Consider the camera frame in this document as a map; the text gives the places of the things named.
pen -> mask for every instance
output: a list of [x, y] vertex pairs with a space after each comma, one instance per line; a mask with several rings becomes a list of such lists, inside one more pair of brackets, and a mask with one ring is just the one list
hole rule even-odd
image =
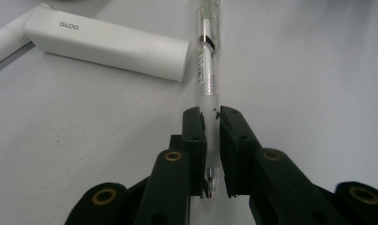
[[205, 192], [216, 197], [219, 182], [219, 92], [216, 71], [219, 50], [219, 0], [199, 0], [198, 105], [204, 116], [207, 156]]

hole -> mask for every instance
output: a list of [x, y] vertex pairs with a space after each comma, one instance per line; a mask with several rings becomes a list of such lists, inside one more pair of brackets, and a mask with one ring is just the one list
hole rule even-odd
[[182, 154], [178, 152], [169, 152], [165, 154], [165, 159], [167, 159], [168, 161], [178, 161], [182, 159]]
[[271, 160], [271, 161], [278, 161], [281, 158], [280, 153], [276, 151], [266, 151], [264, 152], [264, 158]]
[[378, 204], [378, 197], [363, 187], [350, 187], [349, 193], [353, 198], [365, 204]]
[[168, 215], [164, 212], [157, 212], [151, 217], [151, 224], [162, 225], [168, 221]]
[[328, 222], [328, 217], [320, 211], [313, 211], [311, 213], [311, 218], [319, 224], [326, 224]]
[[98, 191], [92, 197], [92, 203], [95, 205], [106, 205], [111, 203], [116, 197], [116, 191], [113, 188], [104, 188]]

white table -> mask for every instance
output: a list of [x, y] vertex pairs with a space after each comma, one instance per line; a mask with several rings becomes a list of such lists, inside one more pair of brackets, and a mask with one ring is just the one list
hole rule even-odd
[[[39, 4], [0, 0], [0, 27]], [[91, 187], [151, 173], [196, 105], [194, 0], [48, 1], [190, 40], [182, 83], [42, 52], [0, 64], [0, 224], [63, 224]], [[219, 93], [316, 185], [378, 188], [378, 1], [221, 1]], [[191, 200], [190, 224], [254, 224], [248, 197]]]

clear plastic pen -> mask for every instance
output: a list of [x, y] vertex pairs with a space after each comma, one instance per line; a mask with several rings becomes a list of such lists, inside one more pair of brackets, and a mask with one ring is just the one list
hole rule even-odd
[[204, 116], [207, 156], [205, 191], [214, 199], [219, 182], [219, 93], [216, 71], [219, 50], [219, 0], [199, 0], [198, 104]]

table surface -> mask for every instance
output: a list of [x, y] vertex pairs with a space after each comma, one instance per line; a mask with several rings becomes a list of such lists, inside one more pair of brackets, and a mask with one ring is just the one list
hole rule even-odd
[[[0, 27], [41, 3], [0, 0]], [[182, 83], [42, 52], [0, 64], [0, 224], [63, 224], [91, 187], [151, 173], [196, 106], [194, 0], [48, 1], [190, 41]], [[314, 184], [378, 188], [378, 1], [221, 1], [219, 99]], [[254, 224], [248, 196], [191, 199], [190, 224]]]

